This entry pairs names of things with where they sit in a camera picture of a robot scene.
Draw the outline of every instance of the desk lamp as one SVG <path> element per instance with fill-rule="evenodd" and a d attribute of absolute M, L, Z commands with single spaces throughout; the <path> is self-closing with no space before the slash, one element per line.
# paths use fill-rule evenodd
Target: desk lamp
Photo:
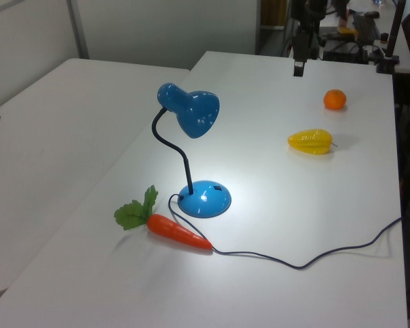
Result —
<path fill-rule="evenodd" d="M 219 99 L 211 92 L 185 92 L 173 83 L 166 83 L 158 90 L 158 101 L 163 106 L 152 123 L 153 135 L 163 144 L 179 152 L 184 159 L 187 186 L 180 191 L 178 205 L 182 212 L 192 217 L 216 217 L 231 204 L 230 192 L 218 182 L 202 180 L 191 182 L 189 160 L 178 146 L 163 139 L 156 131 L 161 116 L 170 111 L 178 119 L 182 130 L 190 138 L 204 135 L 219 114 Z"/>

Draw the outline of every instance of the toy orange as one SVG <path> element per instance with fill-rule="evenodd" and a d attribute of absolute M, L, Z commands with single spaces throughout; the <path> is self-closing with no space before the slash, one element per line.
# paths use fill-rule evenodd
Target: toy orange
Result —
<path fill-rule="evenodd" d="M 342 90 L 332 89 L 329 90 L 325 97 L 323 97 L 323 103 L 328 109 L 342 109 L 344 104 L 346 104 L 346 95 Z"/>

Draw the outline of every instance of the carrot leaves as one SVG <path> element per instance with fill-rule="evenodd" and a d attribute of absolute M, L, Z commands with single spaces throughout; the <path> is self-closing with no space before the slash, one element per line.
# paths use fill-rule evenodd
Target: carrot leaves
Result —
<path fill-rule="evenodd" d="M 144 193 L 144 203 L 141 205 L 137 200 L 133 200 L 130 204 L 125 204 L 114 212 L 115 222 L 123 227 L 124 230 L 130 230 L 146 224 L 150 215 L 152 215 L 152 207 L 155 205 L 158 191 L 155 186 L 146 190 Z"/>

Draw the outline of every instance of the black cable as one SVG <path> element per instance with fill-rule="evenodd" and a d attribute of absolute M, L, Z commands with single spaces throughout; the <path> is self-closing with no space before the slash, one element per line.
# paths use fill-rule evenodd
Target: black cable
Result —
<path fill-rule="evenodd" d="M 168 202 L 168 206 L 169 206 L 170 213 L 173 214 L 173 215 L 175 215 L 175 216 L 177 216 L 177 217 L 180 218 L 181 220 L 183 220 L 185 223 L 187 223 L 189 226 L 191 226 L 200 236 L 202 236 L 203 238 L 207 239 L 207 238 L 205 237 L 205 235 L 202 234 L 202 233 L 200 232 L 200 230 L 197 229 L 190 221 L 188 221 L 188 220 L 185 219 L 183 216 L 181 216 L 181 215 L 179 215 L 177 212 L 175 212 L 175 210 L 172 208 L 172 204 L 171 204 L 172 198 L 173 198 L 174 196 L 183 197 L 183 196 L 178 195 L 178 194 L 173 194 L 172 196 L 170 196 L 169 202 Z M 254 256 L 254 257 L 257 257 L 257 258 L 265 258 L 265 259 L 267 259 L 267 260 L 271 260 L 271 261 L 274 261 L 274 262 L 278 262 L 278 263 L 284 264 L 284 265 L 286 265 L 287 267 L 290 267 L 290 268 L 295 269 L 295 270 L 302 270 L 302 269 L 305 269 L 305 268 L 309 267 L 311 264 L 315 263 L 317 260 L 320 260 L 320 259 L 323 258 L 324 256 L 329 255 L 329 254 L 332 254 L 332 253 L 335 253 L 335 252 L 337 252 L 337 251 L 344 251 L 344 250 L 347 250 L 347 249 L 359 249 L 359 248 L 364 248 L 364 247 L 370 246 L 371 244 L 375 243 L 375 241 L 377 241 L 377 239 L 384 233 L 384 231 L 386 231 L 387 229 L 389 229 L 389 228 L 391 228 L 392 226 L 394 226 L 395 224 L 397 224 L 399 221 L 401 221 L 401 219 L 402 219 L 402 218 L 400 217 L 400 218 L 394 220 L 393 222 L 391 222 L 389 225 L 385 226 L 385 227 L 377 234 L 377 236 L 376 236 L 372 241 L 370 241 L 369 243 L 366 243 L 366 244 L 363 244 L 363 245 L 357 245 L 357 246 L 339 247 L 339 248 L 332 249 L 332 250 L 330 250 L 330 251 L 326 251 L 326 252 L 324 252 L 324 253 L 322 253 L 322 254 L 320 254 L 320 255 L 317 255 L 317 256 L 316 256 L 315 258 L 313 258 L 311 261 L 309 261 L 309 262 L 307 262 L 307 263 L 305 263 L 304 265 L 301 265 L 301 266 L 293 265 L 293 264 L 287 263 L 287 262 L 285 262 L 285 261 L 283 261 L 283 260 L 280 260 L 279 258 L 275 258 L 275 257 L 273 257 L 273 256 L 269 256 L 269 255 L 265 255 L 265 254 L 261 254 L 261 253 L 256 253 L 256 252 L 254 252 L 254 251 L 219 251 L 219 250 L 218 250 L 216 247 L 214 247 L 214 246 L 213 246 L 213 251 L 214 251 L 215 253 L 217 253 L 217 254 L 227 255 L 227 256 L 231 256 L 231 255 L 248 255 L 248 256 Z"/>

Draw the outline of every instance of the wall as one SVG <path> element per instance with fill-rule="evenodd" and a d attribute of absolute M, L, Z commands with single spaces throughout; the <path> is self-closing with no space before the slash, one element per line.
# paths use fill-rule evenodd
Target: wall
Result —
<path fill-rule="evenodd" d="M 260 0 L 72 0 L 90 59 L 192 69 L 209 51 L 256 52 Z"/>
<path fill-rule="evenodd" d="M 0 1 L 0 106 L 78 57 L 67 1 Z"/>

